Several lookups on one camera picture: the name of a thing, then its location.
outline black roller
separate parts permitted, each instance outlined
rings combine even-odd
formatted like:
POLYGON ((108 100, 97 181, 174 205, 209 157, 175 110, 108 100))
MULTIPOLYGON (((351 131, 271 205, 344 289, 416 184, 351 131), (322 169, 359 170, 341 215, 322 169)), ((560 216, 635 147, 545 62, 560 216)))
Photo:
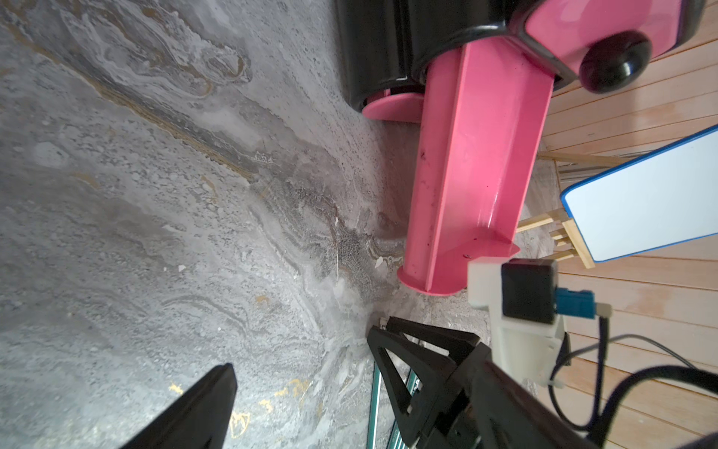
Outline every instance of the black roller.
POLYGON ((443 52, 468 42, 508 34, 513 11, 506 0, 406 0, 414 60, 411 73, 424 81, 426 67, 443 52))
POLYGON ((593 93, 607 93, 633 82, 648 67, 653 45, 639 31, 624 31, 591 46, 581 62, 579 79, 593 93))
POLYGON ((337 0, 349 104, 361 111, 385 89, 422 91, 411 79, 406 0, 337 0))

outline green metal rod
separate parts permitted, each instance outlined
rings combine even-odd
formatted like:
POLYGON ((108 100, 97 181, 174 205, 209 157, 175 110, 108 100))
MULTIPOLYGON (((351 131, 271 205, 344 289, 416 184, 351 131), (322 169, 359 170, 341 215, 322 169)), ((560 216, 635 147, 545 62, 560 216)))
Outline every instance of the green metal rod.
MULTIPOLYGON (((413 369, 409 370, 409 377, 406 380, 406 386, 409 388, 409 394, 412 396, 416 392, 416 389, 419 388, 419 378, 416 376, 413 369)), ((391 436, 386 444, 386 449, 407 449, 406 445, 401 440, 399 427, 396 424, 396 421, 394 421, 394 426, 391 428, 391 436)))
POLYGON ((374 380, 371 384, 371 406, 369 409, 369 431, 366 435, 366 449, 376 447, 376 419, 379 415, 379 394, 381 393, 381 372, 374 362, 374 380))

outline yellow stain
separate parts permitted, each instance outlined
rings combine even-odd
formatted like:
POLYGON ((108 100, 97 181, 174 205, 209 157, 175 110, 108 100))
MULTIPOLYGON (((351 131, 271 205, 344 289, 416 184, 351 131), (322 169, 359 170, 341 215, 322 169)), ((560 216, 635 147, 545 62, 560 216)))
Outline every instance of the yellow stain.
POLYGON ((289 381, 289 385, 294 385, 294 389, 292 390, 292 395, 294 397, 299 396, 300 394, 304 394, 307 389, 309 388, 309 381, 300 381, 299 379, 292 379, 289 381))
POLYGON ((217 198, 217 189, 215 189, 215 183, 212 182, 212 181, 210 181, 209 179, 207 179, 207 177, 204 176, 204 175, 202 175, 202 176, 200 177, 200 180, 201 180, 202 182, 206 182, 207 185, 210 186, 210 189, 212 189, 212 202, 213 202, 213 203, 216 203, 218 198, 217 198))
POLYGON ((268 183, 267 186, 262 190, 262 193, 259 194, 260 199, 264 199, 267 193, 269 193, 269 188, 271 187, 271 182, 274 181, 274 178, 272 178, 268 183))
POLYGON ((184 394, 185 391, 180 387, 179 385, 176 385, 174 382, 172 382, 172 385, 169 386, 169 390, 171 392, 175 392, 177 394, 184 394))
POLYGON ((267 409, 267 413, 272 413, 274 411, 274 407, 271 406, 269 399, 262 399, 259 401, 259 405, 264 406, 267 409))
POLYGON ((97 182, 97 180, 96 180, 94 177, 90 176, 90 175, 87 175, 87 174, 85 174, 85 173, 80 173, 80 172, 74 172, 74 173, 71 174, 71 175, 72 175, 73 177, 78 178, 79 180, 85 181, 86 183, 88 183, 88 184, 89 184, 93 189, 95 189, 95 190, 97 190, 97 189, 100 188, 100 183, 97 182))
POLYGON ((232 412, 229 418, 229 430, 230 436, 233 439, 244 435, 244 432, 247 431, 247 427, 249 427, 250 417, 251 415, 249 413, 232 412))

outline wooden plank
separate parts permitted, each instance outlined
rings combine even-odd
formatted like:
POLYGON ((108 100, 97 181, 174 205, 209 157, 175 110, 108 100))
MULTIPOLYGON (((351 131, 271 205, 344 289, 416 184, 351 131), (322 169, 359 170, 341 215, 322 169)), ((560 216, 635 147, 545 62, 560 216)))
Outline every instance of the wooden plank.
POLYGON ((553 223, 554 221, 564 220, 565 218, 568 218, 568 215, 563 208, 550 210, 549 212, 519 221, 518 226, 516 227, 516 232, 528 231, 529 229, 545 226, 553 223))
POLYGON ((584 180, 606 171, 606 167, 596 167, 589 164, 564 165, 559 168, 561 181, 584 180))
POLYGON ((709 67, 714 64, 718 64, 718 41, 709 42, 676 55, 651 62, 645 69, 645 72, 641 73, 636 81, 619 91, 597 95, 590 93, 586 89, 576 89, 555 96, 549 104, 549 117, 546 120, 550 120, 551 115, 557 112, 623 92, 632 91, 633 89, 657 83, 658 81, 668 80, 669 78, 690 73, 694 70, 709 67))
MULTIPOLYGON (((619 310, 614 310, 610 327, 611 335, 623 333, 644 335, 668 346, 690 361, 718 366, 718 351, 715 346, 718 341, 718 329, 716 328, 635 315, 619 310)), ((572 333, 598 338, 596 320, 566 317, 566 328, 572 333)), ((660 350, 648 342, 633 338, 621 343, 647 351, 660 350)))
POLYGON ((571 162, 573 164, 595 164, 602 167, 616 167, 624 162, 628 162, 628 159, 624 157, 594 156, 592 154, 572 154, 561 152, 538 153, 536 158, 555 160, 557 162, 571 162))
POLYGON ((566 251, 559 251, 557 253, 549 254, 548 256, 541 257, 542 259, 546 260, 566 260, 571 259, 572 257, 576 257, 579 255, 579 252, 575 249, 567 249, 566 251))
MULTIPOLYGON (((574 422, 587 421, 593 396, 577 389, 556 389, 561 409, 574 422)), ((554 411, 548 389, 538 389, 538 400, 554 411)), ((676 448, 699 437, 694 432, 661 421, 626 407, 619 407, 608 440, 627 449, 676 448)))
POLYGON ((718 39, 718 4, 712 4, 707 6, 703 11, 703 17, 701 18, 701 24, 698 27, 696 35, 693 36, 688 42, 681 45, 667 53, 663 53, 657 57, 657 60, 664 59, 668 56, 675 55, 676 53, 685 52, 691 48, 698 47, 707 42, 711 42, 718 39))
POLYGON ((568 131, 544 136, 549 151, 612 136, 718 115, 718 92, 662 104, 568 131))
POLYGON ((564 190, 571 187, 573 184, 576 184, 577 182, 578 182, 578 180, 562 180, 561 182, 559 182, 559 189, 560 189, 560 191, 563 192, 564 190))
POLYGON ((556 229, 555 231, 549 232, 549 235, 553 240, 559 240, 559 239, 564 239, 564 238, 568 237, 569 233, 566 232, 566 229, 561 228, 561 229, 556 229))
POLYGON ((600 277, 559 274, 559 286, 591 290, 614 310, 683 323, 718 327, 718 292, 600 277))
POLYGON ((718 124, 718 115, 706 116, 700 119, 679 121, 656 128, 644 129, 642 131, 631 131, 626 134, 597 139, 591 142, 560 148, 555 147, 550 150, 560 150, 562 153, 596 154, 634 145, 650 144, 652 142, 661 142, 669 139, 682 139, 683 137, 690 136, 716 124, 718 124))
POLYGON ((607 152, 596 153, 596 155, 599 155, 599 156, 627 156, 627 155, 634 155, 634 154, 638 154, 638 153, 648 153, 648 152, 652 152, 653 150, 662 148, 668 144, 672 144, 677 140, 678 139, 667 139, 667 140, 661 140, 659 142, 651 142, 650 144, 634 145, 632 147, 612 149, 607 152))
POLYGON ((581 261, 566 260, 559 264, 559 271, 566 274, 718 290, 718 261, 631 256, 596 264, 594 269, 585 269, 581 261))
POLYGON ((576 222, 574 221, 574 219, 570 218, 569 220, 562 221, 561 224, 564 225, 566 233, 569 234, 571 244, 581 258, 584 267, 586 267, 587 269, 595 267, 596 262, 593 261, 591 253, 589 253, 588 247, 586 246, 586 242, 584 241, 583 236, 579 232, 578 226, 576 226, 576 222))
MULTIPOLYGON (((574 350, 579 348, 585 348, 586 346, 590 346, 596 343, 598 343, 597 338, 591 338, 585 335, 578 335, 575 333, 571 334, 571 347, 574 350)), ((579 357, 595 362, 596 356, 597 352, 591 351, 579 357)), ((653 351, 646 351, 645 349, 633 348, 631 346, 626 346, 620 343, 611 343, 608 348, 608 359, 606 360, 606 366, 611 366, 621 371, 627 371, 630 373, 635 373, 636 371, 648 368, 649 366, 676 364, 681 364, 681 362, 677 361, 673 356, 669 356, 663 352, 659 353, 653 351)), ((715 366, 705 364, 695 365, 699 369, 718 374, 718 368, 715 366)), ((718 395, 711 392, 707 392, 703 389, 698 388, 697 386, 682 384, 680 382, 669 380, 662 380, 662 382, 664 384, 679 386, 681 388, 689 389, 691 391, 705 394, 711 397, 718 397, 718 395)))
POLYGON ((556 246, 563 246, 563 245, 571 245, 571 238, 570 237, 564 237, 562 239, 555 240, 556 246))
MULTIPOLYGON (((558 378, 568 386, 593 395, 597 364, 582 358, 565 366, 558 378)), ((601 397, 608 400, 611 392, 630 373, 606 367, 601 397)), ((646 381, 631 389, 622 404, 646 415, 707 435, 718 424, 718 399, 657 381, 646 381)))
POLYGON ((546 117, 544 135, 556 134, 715 91, 718 91, 718 65, 711 65, 552 114, 546 117))
POLYGON ((668 257, 672 259, 718 260, 718 235, 685 241, 682 244, 654 249, 639 257, 668 257))

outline stone surface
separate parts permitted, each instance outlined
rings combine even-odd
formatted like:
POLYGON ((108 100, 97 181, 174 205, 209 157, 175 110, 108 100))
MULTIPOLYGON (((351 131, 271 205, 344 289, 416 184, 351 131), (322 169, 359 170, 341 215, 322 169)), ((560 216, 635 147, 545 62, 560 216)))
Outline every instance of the stone surface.
POLYGON ((396 281, 418 127, 346 105, 330 0, 2 5, 3 448, 117 448, 225 362, 225 447, 358 447, 379 316, 488 336, 396 281))

